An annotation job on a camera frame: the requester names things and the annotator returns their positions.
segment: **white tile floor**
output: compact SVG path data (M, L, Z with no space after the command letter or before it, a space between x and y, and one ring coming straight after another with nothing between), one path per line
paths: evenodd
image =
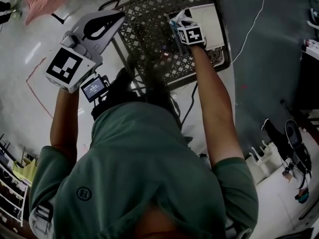
M17 159L20 159L24 146L31 154L39 155L41 148L49 144L51 116L54 113L58 88L45 78L45 63L40 64L41 61L81 16L97 11L106 1L109 0L69 0L56 13L64 17L72 12L64 25L51 16L38 18L28 27L24 26L24 17L3 25L0 33L0 134L4 133L5 140L11 143L9 151ZM112 81L123 67L112 44L104 51L103 59L104 64L98 68L98 73L106 74ZM235 104L233 68L230 67L219 75L228 89L232 104ZM191 103L190 95L194 84L172 93L176 95L182 118ZM82 93L80 95L78 158L83 156L90 146L93 124L90 115L93 105L87 102ZM205 151L198 94L184 124L183 133L194 137L190 147L196 153Z

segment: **white shelf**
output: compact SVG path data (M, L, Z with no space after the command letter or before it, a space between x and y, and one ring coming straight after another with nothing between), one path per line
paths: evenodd
M0 180L0 182L7 187L8 189L10 189L11 192L13 192L18 198L23 199L23 196L19 195L16 191L14 191L12 188L10 188L5 182L3 182L2 180Z
M23 202L22 202L22 207L21 207L21 227L23 227L23 211L24 211L24 204L25 204L25 199L26 199L26 193L28 191L28 186L25 188L24 192L24 197L23 197Z
M10 213L8 213L5 209L3 209L1 206L0 206L0 210L3 211L4 213L6 213L7 215L9 215L11 218L14 218L15 220L21 222L21 220L19 220L17 217L11 215Z
M6 167L4 167L1 163L0 163L0 167L1 167L4 171L6 171L6 172L9 174L9 176L10 176L13 180L15 180L15 181L18 182L18 183L21 183L17 178L15 178L15 177L12 175L12 171L8 171L8 169L7 169Z
M9 199L5 198L4 195L0 194L1 197L3 197L7 202L9 202L11 205L13 205L14 207L16 207L17 209L21 210L21 208L17 205L15 205L13 202L11 202Z

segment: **small screen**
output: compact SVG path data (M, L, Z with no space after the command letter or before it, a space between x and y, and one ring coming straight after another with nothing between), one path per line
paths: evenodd
M91 99L94 95L102 90L104 90L104 84L102 83L100 78L96 78L93 82L91 82L83 89L88 99Z

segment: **white plastic item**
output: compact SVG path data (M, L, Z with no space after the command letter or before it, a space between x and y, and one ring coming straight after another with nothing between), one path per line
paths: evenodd
M187 17L185 15L185 10L181 10L174 18L172 18L169 23L173 26L185 26L183 21L187 21L189 23L197 23L193 18Z
M206 37L206 50L224 46L224 38L221 31L216 8L213 3L189 8L193 21L201 25Z
M258 166L253 157L249 157L246 159L246 163L250 170L251 175L253 176L254 182L257 185L260 181L266 178L264 171Z
M319 60L319 43L314 40L307 40L306 53Z
M256 160L255 156L251 152L249 153L249 155L252 156L255 164L258 165L260 169L262 169L266 177L269 177L274 172L274 166L272 165L271 162L269 162L269 159L271 158L273 153L271 148L264 141L262 141L262 143L265 146L265 149L259 146L261 151L264 153L262 157L258 154L258 152L256 151L254 147L251 147L251 148L254 151L255 155L257 156L258 160Z

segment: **man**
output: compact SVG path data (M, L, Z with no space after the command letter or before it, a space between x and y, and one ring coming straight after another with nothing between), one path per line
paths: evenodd
M109 96L111 89L106 103L92 112L90 150L76 162L79 92L60 90L51 146L41 151L30 194L34 233L77 239L222 239L230 232L239 238L252 232L258 198L229 95L205 51L199 46L191 51L212 171L187 147L171 105L160 97L161 107L150 104L154 99L148 102L152 90L145 103L129 102L134 97L121 93ZM113 106L119 100L124 103ZM228 221L232 227L226 236Z
M8 12L0 15L0 24L6 23L10 18L19 19L22 12L19 10L19 6L22 0L11 0L11 2L0 1L0 12Z
M308 183L311 180L310 173L303 173L300 171L292 162L290 158L288 158L289 166L285 167L283 171L283 176L288 180L288 183L296 190L298 190L298 194L295 195L295 199L300 203L304 204L309 198L309 190Z
M283 161L293 156L294 150L289 145L287 136L285 134L280 133L271 123L269 118L265 119L263 125L261 126L261 131L267 132L267 135L269 136L270 140L277 147L278 153L283 159Z

